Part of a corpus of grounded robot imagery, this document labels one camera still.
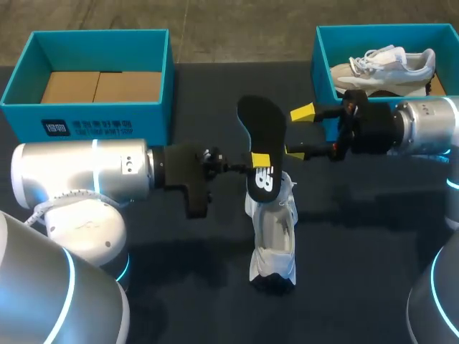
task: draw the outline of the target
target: concrete floor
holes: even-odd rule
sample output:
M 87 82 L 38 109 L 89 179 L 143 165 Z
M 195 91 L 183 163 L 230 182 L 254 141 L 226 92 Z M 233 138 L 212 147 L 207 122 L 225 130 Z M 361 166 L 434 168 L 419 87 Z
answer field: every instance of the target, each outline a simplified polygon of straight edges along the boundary
M 34 30 L 168 28 L 176 62 L 302 60 L 316 25 L 450 22 L 459 0 L 0 0 L 0 65 Z

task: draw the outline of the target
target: table surface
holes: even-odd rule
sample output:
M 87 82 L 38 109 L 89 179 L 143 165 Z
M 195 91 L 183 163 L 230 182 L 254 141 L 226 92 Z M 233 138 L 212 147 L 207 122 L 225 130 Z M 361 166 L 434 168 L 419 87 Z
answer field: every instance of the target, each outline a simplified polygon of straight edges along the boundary
M 238 159 L 248 147 L 239 97 L 264 95 L 289 113 L 313 101 L 309 69 L 307 62 L 178 64 L 173 141 L 217 145 Z M 0 68 L 0 94 L 10 73 Z M 25 220 L 10 182 L 18 141 L 3 115 L 0 141 L 0 209 Z M 410 343 L 407 296 L 449 235 L 446 166 L 393 156 L 287 157 L 284 169 L 298 183 L 299 222 L 298 283 L 282 297 L 248 282 L 254 234 L 243 176 L 212 182 L 206 219 L 186 220 L 176 192 L 157 191 L 123 210 L 132 259 L 129 343 Z

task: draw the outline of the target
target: teal shoebox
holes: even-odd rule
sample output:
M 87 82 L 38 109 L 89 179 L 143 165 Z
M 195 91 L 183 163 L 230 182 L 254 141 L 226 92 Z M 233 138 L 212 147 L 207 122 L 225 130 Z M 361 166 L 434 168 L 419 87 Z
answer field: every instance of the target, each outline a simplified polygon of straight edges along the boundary
M 41 104 L 52 72 L 160 72 L 156 102 Z M 145 138 L 169 142 L 174 60 L 168 30 L 32 32 L 0 101 L 21 143 Z
M 406 52 L 435 51 L 438 79 L 448 96 L 459 95 L 459 36 L 449 24 L 390 24 L 317 27 L 313 48 L 311 77 L 316 102 L 339 105 L 330 68 L 363 57 L 370 49 L 393 44 Z M 389 102 L 392 107 L 403 100 L 426 97 L 374 97 L 371 102 Z M 327 140 L 337 136 L 337 120 L 325 120 Z

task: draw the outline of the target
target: shoe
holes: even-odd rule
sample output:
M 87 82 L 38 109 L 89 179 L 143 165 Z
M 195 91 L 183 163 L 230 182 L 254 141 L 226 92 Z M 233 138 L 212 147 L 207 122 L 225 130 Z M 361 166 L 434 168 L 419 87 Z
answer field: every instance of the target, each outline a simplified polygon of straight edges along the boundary
M 369 50 L 362 58 L 349 58 L 349 63 L 330 69 L 338 93 L 364 90 L 367 96 L 378 91 L 399 96 L 426 96 L 426 85 L 435 73 L 435 52 L 427 49 L 407 54 L 402 47 Z
M 256 287 L 287 291 L 296 285 L 295 232 L 298 212 L 293 198 L 295 183 L 282 172 L 280 193 L 274 202 L 261 204 L 245 196 L 245 212 L 252 218 L 255 250 L 249 280 Z

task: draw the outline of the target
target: cable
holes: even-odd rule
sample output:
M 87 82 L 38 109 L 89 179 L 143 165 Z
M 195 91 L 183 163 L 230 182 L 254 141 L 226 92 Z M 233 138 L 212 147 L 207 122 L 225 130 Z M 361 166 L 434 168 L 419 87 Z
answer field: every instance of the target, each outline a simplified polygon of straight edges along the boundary
M 118 202 L 110 199 L 107 196 L 102 195 L 101 193 L 91 191 L 91 190 L 71 190 L 66 193 L 62 193 L 59 196 L 55 196 L 52 199 L 37 204 L 34 208 L 34 213 L 24 222 L 27 226 L 33 225 L 35 222 L 40 224 L 45 224 L 42 220 L 44 216 L 50 209 L 57 206 L 67 206 L 79 201 L 84 201 L 85 199 L 98 199 L 103 203 L 109 204 L 115 208 L 122 208 L 126 204 L 119 204 Z

